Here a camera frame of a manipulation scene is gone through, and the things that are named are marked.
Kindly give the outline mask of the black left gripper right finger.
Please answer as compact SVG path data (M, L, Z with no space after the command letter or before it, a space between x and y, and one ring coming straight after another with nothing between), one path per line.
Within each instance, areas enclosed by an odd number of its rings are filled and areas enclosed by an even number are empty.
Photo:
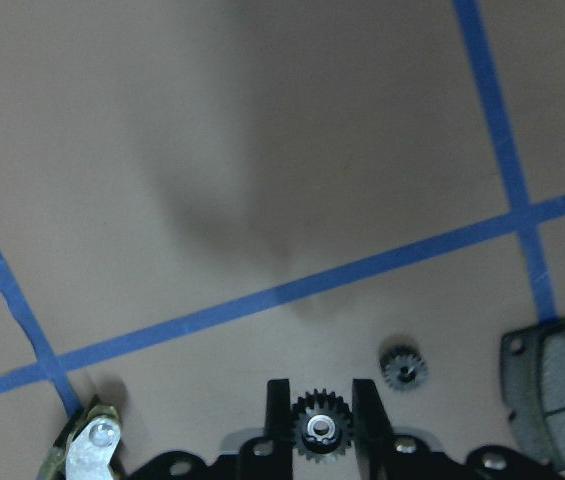
M353 380L352 412L360 478L388 479L394 432L373 380Z

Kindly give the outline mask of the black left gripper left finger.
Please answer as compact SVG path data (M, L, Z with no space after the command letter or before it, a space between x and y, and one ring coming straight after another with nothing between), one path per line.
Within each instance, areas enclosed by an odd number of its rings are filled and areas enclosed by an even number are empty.
M288 379L267 382L266 416L264 436L268 454L267 479L293 478L293 444L290 407L290 383Z

